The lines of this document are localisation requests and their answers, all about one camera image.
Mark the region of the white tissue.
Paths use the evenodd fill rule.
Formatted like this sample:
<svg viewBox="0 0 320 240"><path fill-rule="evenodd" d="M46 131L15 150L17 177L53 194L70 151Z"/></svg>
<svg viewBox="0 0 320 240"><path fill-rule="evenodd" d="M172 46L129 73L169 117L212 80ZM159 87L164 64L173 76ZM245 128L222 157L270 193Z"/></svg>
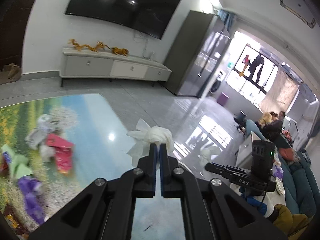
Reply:
<svg viewBox="0 0 320 240"><path fill-rule="evenodd" d="M167 153L174 150L171 131L157 125L151 127L143 119L139 119L136 129L127 132L126 135L136 140L136 143L127 152L132 159L133 167L137 167L140 158L149 155L151 144L156 144L158 150L161 144L165 144Z"/></svg>

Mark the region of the teal sofa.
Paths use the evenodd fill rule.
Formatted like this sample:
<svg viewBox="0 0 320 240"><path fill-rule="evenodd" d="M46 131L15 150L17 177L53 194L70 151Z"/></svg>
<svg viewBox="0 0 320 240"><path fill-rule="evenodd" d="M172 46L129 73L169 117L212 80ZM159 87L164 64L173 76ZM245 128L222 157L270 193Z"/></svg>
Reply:
<svg viewBox="0 0 320 240"><path fill-rule="evenodd" d="M319 208L319 189L310 165L299 152L300 161L288 164L279 156L283 169L285 202L292 214L314 216Z"/></svg>

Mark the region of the seated people group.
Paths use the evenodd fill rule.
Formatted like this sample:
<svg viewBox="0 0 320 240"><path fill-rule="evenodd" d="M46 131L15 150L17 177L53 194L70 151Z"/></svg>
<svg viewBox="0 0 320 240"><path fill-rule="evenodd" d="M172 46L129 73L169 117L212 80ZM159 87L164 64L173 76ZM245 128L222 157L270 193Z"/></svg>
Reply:
<svg viewBox="0 0 320 240"><path fill-rule="evenodd" d="M264 113L258 121L246 119L245 121L245 138L253 132L261 140L269 140L274 142L281 134L283 121L286 113L280 111Z"/></svg>

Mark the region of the red snack bag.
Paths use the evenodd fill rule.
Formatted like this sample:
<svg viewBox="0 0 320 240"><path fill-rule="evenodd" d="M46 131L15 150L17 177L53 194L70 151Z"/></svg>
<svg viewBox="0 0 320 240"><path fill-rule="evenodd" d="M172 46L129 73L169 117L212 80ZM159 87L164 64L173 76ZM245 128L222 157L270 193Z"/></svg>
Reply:
<svg viewBox="0 0 320 240"><path fill-rule="evenodd" d="M54 133L50 133L47 136L46 145L55 151L54 160L57 171L68 175L73 167L72 155L74 144Z"/></svg>

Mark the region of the purple snack wrapper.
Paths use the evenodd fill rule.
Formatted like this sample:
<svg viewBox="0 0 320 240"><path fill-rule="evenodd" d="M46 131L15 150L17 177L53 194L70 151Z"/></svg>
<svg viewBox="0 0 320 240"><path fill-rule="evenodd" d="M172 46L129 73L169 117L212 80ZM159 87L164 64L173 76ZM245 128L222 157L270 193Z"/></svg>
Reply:
<svg viewBox="0 0 320 240"><path fill-rule="evenodd" d="M38 197L42 194L42 183L33 176L23 176L17 181L23 194L26 213L39 225L44 223L44 211Z"/></svg>

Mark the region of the purple square stool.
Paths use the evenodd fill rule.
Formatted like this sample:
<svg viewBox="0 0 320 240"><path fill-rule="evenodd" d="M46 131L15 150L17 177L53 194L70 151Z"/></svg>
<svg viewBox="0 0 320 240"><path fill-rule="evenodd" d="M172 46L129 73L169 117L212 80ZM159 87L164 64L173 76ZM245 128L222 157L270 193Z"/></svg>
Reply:
<svg viewBox="0 0 320 240"><path fill-rule="evenodd" d="M225 106L228 100L229 100L229 96L221 92L220 95L217 97L216 101L220 106Z"/></svg>

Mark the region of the green white wrapper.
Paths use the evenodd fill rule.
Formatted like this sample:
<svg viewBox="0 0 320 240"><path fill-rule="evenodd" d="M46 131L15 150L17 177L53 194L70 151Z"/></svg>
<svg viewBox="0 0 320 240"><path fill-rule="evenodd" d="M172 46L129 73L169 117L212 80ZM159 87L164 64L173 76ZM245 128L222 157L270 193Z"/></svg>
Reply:
<svg viewBox="0 0 320 240"><path fill-rule="evenodd" d="M9 168L9 176L12 181L17 181L24 176L33 174L29 167L29 159L23 154L15 153L7 144L2 147L2 156Z"/></svg>

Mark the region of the grey crumpled wrapper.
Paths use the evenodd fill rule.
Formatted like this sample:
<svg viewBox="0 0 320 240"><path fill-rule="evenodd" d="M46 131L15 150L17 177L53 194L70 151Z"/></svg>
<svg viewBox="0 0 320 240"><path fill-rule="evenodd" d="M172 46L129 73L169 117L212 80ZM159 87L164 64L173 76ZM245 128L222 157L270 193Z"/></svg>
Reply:
<svg viewBox="0 0 320 240"><path fill-rule="evenodd" d="M32 150L37 150L48 134L59 129L60 121L52 115L43 114L37 119L36 124L37 126L25 137L25 142Z"/></svg>

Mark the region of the white washing machine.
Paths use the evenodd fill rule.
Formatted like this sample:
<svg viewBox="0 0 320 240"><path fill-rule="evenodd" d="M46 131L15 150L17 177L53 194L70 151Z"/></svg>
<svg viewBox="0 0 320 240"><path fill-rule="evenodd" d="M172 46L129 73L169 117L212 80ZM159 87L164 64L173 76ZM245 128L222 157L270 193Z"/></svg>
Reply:
<svg viewBox="0 0 320 240"><path fill-rule="evenodd" d="M214 94L220 88L223 79L224 72L220 71L210 89L210 94Z"/></svg>

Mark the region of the hanging dark clothes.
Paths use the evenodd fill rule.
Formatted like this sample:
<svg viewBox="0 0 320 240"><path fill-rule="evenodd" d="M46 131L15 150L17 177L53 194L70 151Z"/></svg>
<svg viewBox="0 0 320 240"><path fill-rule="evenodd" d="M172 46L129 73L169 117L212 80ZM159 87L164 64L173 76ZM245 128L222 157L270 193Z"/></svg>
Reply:
<svg viewBox="0 0 320 240"><path fill-rule="evenodd" d="M248 69L248 71L250 72L250 75L249 75L249 79L252 80L253 79L253 76L255 74L255 71L258 67L260 67L258 73L257 73L257 77L256 77L256 83L259 82L260 80L260 76L261 76L261 73L262 73L262 70L263 70L263 66L264 66L264 57L259 54L254 60L252 63L250 63L250 67Z"/></svg>

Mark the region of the grey double-door refrigerator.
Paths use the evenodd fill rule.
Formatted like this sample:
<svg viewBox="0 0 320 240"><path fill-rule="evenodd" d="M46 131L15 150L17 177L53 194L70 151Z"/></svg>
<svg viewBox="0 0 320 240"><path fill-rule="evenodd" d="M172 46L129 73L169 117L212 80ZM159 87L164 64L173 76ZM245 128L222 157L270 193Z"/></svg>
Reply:
<svg viewBox="0 0 320 240"><path fill-rule="evenodd" d="M200 98L230 39L218 15L189 11L164 61L172 70L164 87Z"/></svg>

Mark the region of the white low TV cabinet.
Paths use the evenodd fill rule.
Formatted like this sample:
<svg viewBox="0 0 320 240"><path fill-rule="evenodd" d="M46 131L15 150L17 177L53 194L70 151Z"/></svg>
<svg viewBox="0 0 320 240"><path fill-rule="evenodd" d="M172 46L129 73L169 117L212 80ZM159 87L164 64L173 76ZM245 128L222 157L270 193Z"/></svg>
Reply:
<svg viewBox="0 0 320 240"><path fill-rule="evenodd" d="M172 70L161 63L136 56L121 56L105 51L77 51L71 47L62 50L61 79L128 79L168 81Z"/></svg>

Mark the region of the golden tiger figurine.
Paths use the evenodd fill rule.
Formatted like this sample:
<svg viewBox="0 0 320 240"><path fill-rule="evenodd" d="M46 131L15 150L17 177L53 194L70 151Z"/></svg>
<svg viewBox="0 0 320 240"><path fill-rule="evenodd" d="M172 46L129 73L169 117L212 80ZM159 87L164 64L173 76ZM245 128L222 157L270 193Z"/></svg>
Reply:
<svg viewBox="0 0 320 240"><path fill-rule="evenodd" d="M124 48L113 47L111 48L111 52L115 55L128 56L129 51Z"/></svg>

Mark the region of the golden dragon figurine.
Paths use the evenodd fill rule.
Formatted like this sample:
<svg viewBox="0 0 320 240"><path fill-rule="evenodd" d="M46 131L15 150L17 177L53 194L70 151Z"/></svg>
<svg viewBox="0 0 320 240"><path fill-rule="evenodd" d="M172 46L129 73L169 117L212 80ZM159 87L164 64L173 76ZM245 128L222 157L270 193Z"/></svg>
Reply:
<svg viewBox="0 0 320 240"><path fill-rule="evenodd" d="M88 49L93 52L98 52L99 49L102 49L102 50L105 50L105 48L109 50L111 49L108 45L104 44L104 42L101 42L101 41L98 41L95 46L90 46L89 44L79 44L75 39L70 39L68 41L68 44L71 44L74 47L74 49L76 49L77 51Z"/></svg>

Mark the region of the tan boots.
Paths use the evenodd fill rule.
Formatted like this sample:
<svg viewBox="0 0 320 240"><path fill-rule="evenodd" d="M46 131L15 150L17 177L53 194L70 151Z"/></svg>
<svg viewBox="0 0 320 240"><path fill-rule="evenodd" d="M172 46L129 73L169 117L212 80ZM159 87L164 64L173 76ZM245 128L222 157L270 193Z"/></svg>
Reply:
<svg viewBox="0 0 320 240"><path fill-rule="evenodd" d="M11 63L11 64L6 64L3 67L4 71L8 71L7 78L11 79L13 78L16 74L19 72L19 66L17 64Z"/></svg>

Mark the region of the large black wall television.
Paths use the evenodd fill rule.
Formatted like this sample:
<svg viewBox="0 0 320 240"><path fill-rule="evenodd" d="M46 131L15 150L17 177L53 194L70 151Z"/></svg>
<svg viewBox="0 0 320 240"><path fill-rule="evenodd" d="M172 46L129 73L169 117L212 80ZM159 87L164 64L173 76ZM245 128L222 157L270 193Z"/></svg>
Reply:
<svg viewBox="0 0 320 240"><path fill-rule="evenodd" d="M119 24L161 39L181 0L70 0L66 15Z"/></svg>

